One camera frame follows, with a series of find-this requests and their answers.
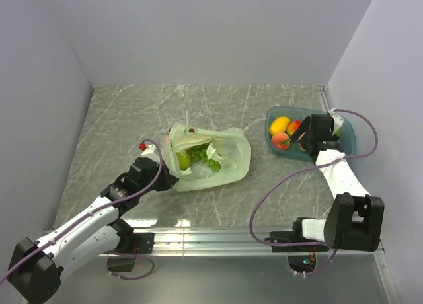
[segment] bowl of fruit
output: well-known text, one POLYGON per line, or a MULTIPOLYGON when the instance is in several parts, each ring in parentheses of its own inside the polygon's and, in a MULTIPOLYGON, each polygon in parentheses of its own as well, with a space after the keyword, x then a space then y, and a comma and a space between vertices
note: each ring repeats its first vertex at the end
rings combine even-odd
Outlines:
MULTIPOLYGON (((264 137, 270 150, 281 157, 289 157, 302 161, 309 161, 310 156, 297 142, 291 141, 291 136, 301 125, 302 121, 312 114, 325 114, 320 110, 310 110, 286 106, 269 109, 266 115, 264 137)), ((337 133, 339 142, 345 154, 356 154, 356 137, 351 123, 344 118, 344 123, 337 133)))

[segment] gray wall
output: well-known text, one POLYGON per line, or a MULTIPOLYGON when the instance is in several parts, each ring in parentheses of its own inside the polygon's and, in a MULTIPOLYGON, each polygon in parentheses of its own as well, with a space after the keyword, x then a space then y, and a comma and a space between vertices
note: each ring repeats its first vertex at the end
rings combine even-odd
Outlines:
MULTIPOLYGON (((54 220, 92 87, 44 0, 0 0, 0 274, 54 220)), ((17 303, 4 283, 2 303, 17 303)))
POLYGON ((325 84, 371 2, 46 1, 93 84, 325 84))
MULTIPOLYGON (((358 178, 385 200, 382 239, 403 303, 423 298, 423 0, 373 0, 332 79, 332 106, 368 116, 377 152, 352 162, 358 178)), ((354 120, 360 152, 372 136, 354 120)))

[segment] white plastic bag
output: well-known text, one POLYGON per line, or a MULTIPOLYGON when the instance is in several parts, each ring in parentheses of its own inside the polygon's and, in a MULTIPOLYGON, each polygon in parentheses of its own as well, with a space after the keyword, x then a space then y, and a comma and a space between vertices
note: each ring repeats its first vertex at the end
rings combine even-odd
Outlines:
POLYGON ((251 146, 239 128, 224 131, 198 129, 175 124, 162 140, 163 160, 171 175, 179 178, 173 186, 178 192, 201 190, 224 185, 244 178, 250 167, 251 146), (202 162, 192 162, 186 170, 179 169, 176 153, 196 145, 210 143, 207 158, 220 163, 220 171, 213 172, 202 162))

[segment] plastic container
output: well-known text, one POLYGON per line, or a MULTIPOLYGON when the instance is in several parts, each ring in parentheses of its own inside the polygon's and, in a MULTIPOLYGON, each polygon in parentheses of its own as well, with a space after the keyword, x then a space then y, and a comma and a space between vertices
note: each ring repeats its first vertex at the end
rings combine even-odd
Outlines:
MULTIPOLYGON (((326 112, 320 110, 310 110, 285 106, 273 107, 269 111, 267 111, 266 123, 264 127, 264 137, 266 138, 266 142, 270 150, 281 157, 289 157, 291 159, 310 161, 310 156, 299 148, 297 142, 291 142, 291 146, 288 150, 285 151, 279 150, 274 147, 270 142, 271 136, 269 134, 269 126, 278 117, 287 116, 289 119, 291 119, 291 121, 303 121, 305 117, 310 116, 312 114, 326 114, 326 112)), ((345 154, 356 154, 356 136, 354 135, 354 130, 352 129, 351 123, 345 118, 344 123, 341 127, 341 137, 339 139, 339 142, 341 143, 345 154)))

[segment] table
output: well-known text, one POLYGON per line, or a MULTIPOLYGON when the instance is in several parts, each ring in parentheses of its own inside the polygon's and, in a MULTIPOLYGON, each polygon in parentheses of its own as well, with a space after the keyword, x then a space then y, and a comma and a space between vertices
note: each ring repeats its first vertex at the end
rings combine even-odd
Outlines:
MULTIPOLYGON (((273 106, 321 110, 313 85, 96 86, 54 227, 85 209, 140 156, 143 138, 160 141, 175 123, 211 130, 239 127, 252 147, 250 171, 236 183, 194 192, 150 192, 124 219, 133 227, 246 226, 262 195, 282 177, 311 164, 271 154, 264 119, 273 106)), ((291 225, 325 217, 332 195, 318 171, 283 184, 264 203, 255 225, 291 225)))

